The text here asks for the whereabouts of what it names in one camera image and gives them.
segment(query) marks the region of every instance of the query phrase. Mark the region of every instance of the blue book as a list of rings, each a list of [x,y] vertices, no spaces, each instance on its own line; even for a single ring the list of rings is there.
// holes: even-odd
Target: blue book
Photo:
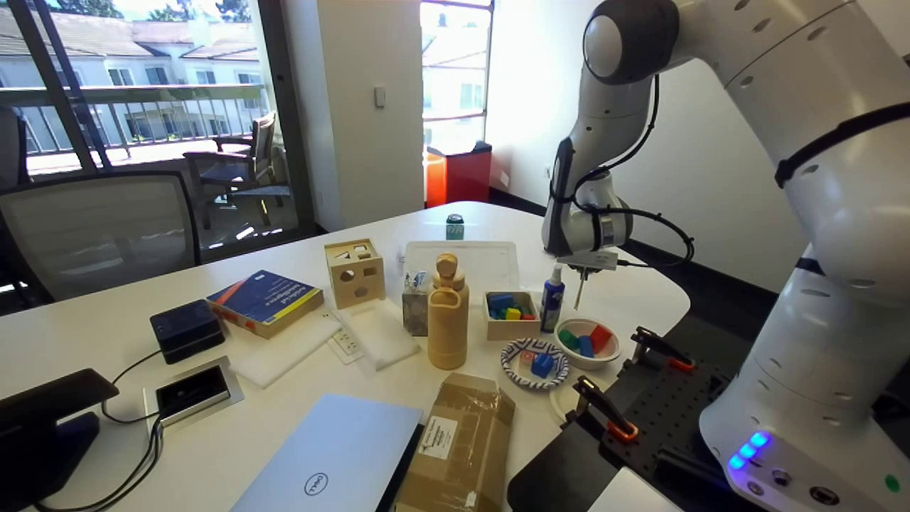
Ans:
[[[294,318],[321,305],[321,291],[270,271],[260,271],[214,295],[207,305],[217,315],[255,334],[277,336]]]

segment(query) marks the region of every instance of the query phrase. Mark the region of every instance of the blue led light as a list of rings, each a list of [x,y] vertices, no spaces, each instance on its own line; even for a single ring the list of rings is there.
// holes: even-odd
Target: blue led light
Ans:
[[[749,439],[749,445],[756,446],[756,450],[764,446],[767,440],[772,440],[772,439],[767,439],[764,432],[753,432],[753,435]]]
[[[753,457],[753,454],[756,454],[753,446],[749,446],[749,445],[740,446],[740,457]]]
[[[730,467],[733,467],[733,469],[742,469],[742,467],[746,467],[746,462],[742,462],[740,454],[733,454],[733,457],[730,457]]]

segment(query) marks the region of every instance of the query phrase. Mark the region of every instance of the table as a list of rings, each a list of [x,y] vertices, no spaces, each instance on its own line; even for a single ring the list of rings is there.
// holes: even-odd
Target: table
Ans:
[[[132,362],[157,351],[147,315],[201,299],[251,277],[253,271],[285,272],[329,291],[324,268],[327,243],[372,240],[376,251],[385,255],[386,285],[396,285],[400,280],[408,243],[442,243],[449,214],[463,217],[467,243],[514,243],[520,291],[543,288],[555,262],[541,247],[541,217],[497,204],[455,201],[2,315],[0,398],[82,366],[93,366],[115,379]],[[577,277],[567,272],[567,295],[574,299],[574,291]],[[675,282],[649,268],[622,268],[591,277],[577,312],[605,322],[621,341],[627,341],[622,351],[631,354],[629,336],[638,325],[666,334],[685,315],[685,311],[688,295]],[[157,389],[169,379],[187,372],[190,366],[201,366],[206,362],[221,355],[231,359],[240,354],[240,345],[255,341],[260,338],[231,326],[228,341],[217,351],[180,363],[155,359],[123,379],[110,409],[119,412],[137,406],[140,412],[142,389]],[[560,430],[546,395],[524,393],[501,372],[497,362],[504,348],[506,345],[486,341],[472,329],[469,359],[462,372],[493,379],[514,398],[514,430],[509,446],[513,479]],[[231,510],[318,395],[348,393],[429,412],[446,375],[449,372],[436,369],[425,354],[381,372],[371,372],[365,363],[345,363],[329,348],[318,348],[273,386],[260,389],[241,381],[241,402],[199,420],[164,430],[160,467],[116,510]],[[49,504],[81,506],[108,496],[140,462],[142,450],[142,427],[116,427],[103,420],[103,432],[81,469]]]

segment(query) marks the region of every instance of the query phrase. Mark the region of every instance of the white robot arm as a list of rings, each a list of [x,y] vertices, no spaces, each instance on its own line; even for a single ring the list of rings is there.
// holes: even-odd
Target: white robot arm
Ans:
[[[750,355],[701,415],[733,491],[764,510],[910,510],[910,462],[870,405],[910,355],[910,70],[854,0],[605,0],[582,36],[580,119],[543,244],[612,268],[629,237],[612,159],[662,69],[706,59],[779,163],[811,237]]]

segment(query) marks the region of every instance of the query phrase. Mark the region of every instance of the black chair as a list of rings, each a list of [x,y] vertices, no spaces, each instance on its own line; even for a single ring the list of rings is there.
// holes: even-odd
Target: black chair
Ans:
[[[25,159],[25,123],[11,107],[0,107],[0,191],[11,191],[28,183]],[[7,243],[0,243],[0,285],[15,288],[19,301],[28,305],[22,280],[15,272],[15,265],[9,262]]]
[[[103,174],[0,193],[0,243],[36,291],[59,301],[199,265],[182,177]]]
[[[260,198],[263,201],[263,217],[268,218],[268,204],[264,198],[285,198],[291,197],[287,186],[278,187],[264,187],[260,197],[253,193],[240,193],[240,191],[253,191],[263,186],[273,186],[273,136],[277,136],[277,117],[260,117],[253,119],[253,136],[217,136],[218,152],[187,152],[184,163],[190,169],[194,180],[194,201],[196,214],[201,218],[201,227],[210,227],[210,214],[207,208],[214,204],[228,204],[231,198]]]
[[[19,187],[28,183],[28,139],[25,123],[11,112],[0,107],[0,191]]]

